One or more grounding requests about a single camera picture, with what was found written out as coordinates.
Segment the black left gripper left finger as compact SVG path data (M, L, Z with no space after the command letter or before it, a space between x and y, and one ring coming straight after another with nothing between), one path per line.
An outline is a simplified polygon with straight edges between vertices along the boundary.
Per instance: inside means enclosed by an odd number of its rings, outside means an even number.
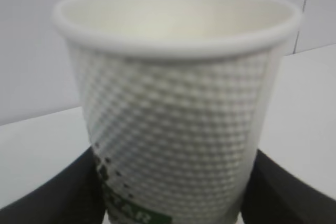
M89 148L51 180L1 208L1 223L103 223L105 212Z

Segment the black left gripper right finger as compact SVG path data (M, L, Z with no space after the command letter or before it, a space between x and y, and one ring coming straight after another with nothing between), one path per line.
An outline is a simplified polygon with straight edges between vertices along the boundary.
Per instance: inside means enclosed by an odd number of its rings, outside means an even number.
M335 200L258 151L240 208L244 223L335 223Z

